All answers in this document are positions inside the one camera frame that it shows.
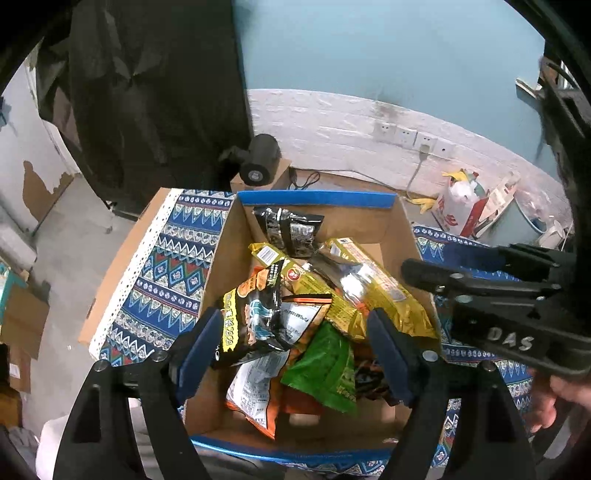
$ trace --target black cloth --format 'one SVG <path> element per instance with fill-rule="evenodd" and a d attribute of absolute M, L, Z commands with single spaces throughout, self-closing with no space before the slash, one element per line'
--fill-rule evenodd
<path fill-rule="evenodd" d="M 45 37 L 41 116 L 95 192 L 139 213 L 159 187 L 229 190 L 251 123 L 231 0 L 83 0 Z"/>

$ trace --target patterned tablecloth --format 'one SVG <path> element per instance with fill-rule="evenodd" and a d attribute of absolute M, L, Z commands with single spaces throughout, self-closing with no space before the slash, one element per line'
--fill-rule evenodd
<path fill-rule="evenodd" d="M 233 199 L 234 195 L 224 192 L 171 191 L 105 310 L 90 344 L 91 355 L 108 360 L 114 366 L 141 362 L 156 348 L 168 349 L 180 333 L 194 326 L 209 267 Z M 502 259 L 482 244 L 436 228 L 414 226 L 413 230 L 426 261 L 466 267 L 476 277 L 512 278 L 496 271 Z M 446 359 L 464 365 L 476 365 L 483 358 L 495 361 L 517 408 L 521 413 L 527 411 L 532 379 L 525 365 L 454 341 L 449 336 L 446 299 L 436 297 L 436 306 Z M 437 447 L 433 466 L 447 463 L 459 408 L 460 400 L 450 400 L 443 441 Z M 378 475 L 387 460 L 297 466 L 315 471 Z"/>

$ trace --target finger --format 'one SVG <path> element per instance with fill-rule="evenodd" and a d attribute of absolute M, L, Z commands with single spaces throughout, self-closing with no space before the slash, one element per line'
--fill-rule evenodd
<path fill-rule="evenodd" d="M 550 379 L 536 375 L 531 386 L 531 408 L 534 411 L 549 411 L 554 408 L 556 393 L 550 388 Z"/>
<path fill-rule="evenodd" d="M 524 415 L 525 423 L 530 427 L 532 432 L 540 428 L 548 428 L 556 420 L 556 409 L 554 406 L 548 410 L 534 410 Z"/>
<path fill-rule="evenodd" d="M 559 397 L 578 403 L 591 411 L 591 385 L 568 382 L 562 378 L 550 377 L 550 388 Z"/>

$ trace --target snack bag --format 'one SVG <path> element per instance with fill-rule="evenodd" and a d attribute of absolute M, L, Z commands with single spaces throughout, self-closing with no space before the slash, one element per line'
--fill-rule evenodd
<path fill-rule="evenodd" d="M 295 388 L 282 386 L 280 411 L 288 414 L 322 415 L 322 405 L 311 395 L 296 390 Z"/>
<path fill-rule="evenodd" d="M 308 258 L 316 250 L 323 215 L 290 212 L 282 207 L 254 207 L 252 213 L 267 240 L 293 258 Z"/>
<path fill-rule="evenodd" d="M 293 347 L 289 352 L 271 352 L 241 365 L 226 394 L 230 409 L 243 412 L 248 421 L 272 439 L 282 401 L 279 378 L 306 350 L 332 302 L 330 295 L 292 295 L 283 300 L 280 335 Z"/>
<path fill-rule="evenodd" d="M 326 407 L 355 413 L 355 370 L 349 341 L 324 322 L 302 358 L 287 369 L 281 383 L 308 395 Z"/>
<path fill-rule="evenodd" d="M 294 358 L 306 351 L 331 304 L 329 293 L 289 295 L 281 299 L 280 337 L 291 345 Z"/>
<path fill-rule="evenodd" d="M 270 265 L 223 296 L 222 340 L 212 367 L 228 367 L 290 349 L 279 336 L 281 267 L 282 262 Z"/>
<path fill-rule="evenodd" d="M 383 398 L 388 405 L 399 403 L 390 392 L 388 382 L 384 377 L 384 369 L 375 359 L 371 347 L 366 343 L 353 345 L 355 359 L 355 394 L 357 398 L 378 400 Z"/>
<path fill-rule="evenodd" d="M 289 352 L 271 352 L 242 364 L 226 393 L 226 405 L 242 412 L 268 437 L 275 439 L 275 420 L 281 406 L 279 372 Z"/>
<path fill-rule="evenodd" d="M 362 341 L 365 339 L 365 320 L 361 312 L 331 290 L 321 278 L 307 272 L 270 244 L 251 244 L 249 248 L 252 255 L 267 267 L 283 260 L 281 278 L 285 286 L 293 293 L 330 293 L 332 304 L 326 312 L 326 320 L 352 340 Z"/>
<path fill-rule="evenodd" d="M 355 241 L 350 238 L 332 238 L 324 244 L 330 248 L 332 255 L 363 264 L 361 274 L 367 283 L 361 300 L 365 312 L 381 307 L 400 332 L 439 340 L 423 306 Z"/>

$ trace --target peeling paint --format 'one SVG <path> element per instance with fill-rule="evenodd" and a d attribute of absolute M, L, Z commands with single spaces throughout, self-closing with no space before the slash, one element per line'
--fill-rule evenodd
<path fill-rule="evenodd" d="M 74 177 L 62 173 L 59 185 L 50 192 L 47 190 L 45 182 L 33 169 L 31 162 L 25 160 L 22 165 L 25 168 L 25 177 L 22 182 L 22 201 L 37 222 L 41 223 Z"/>

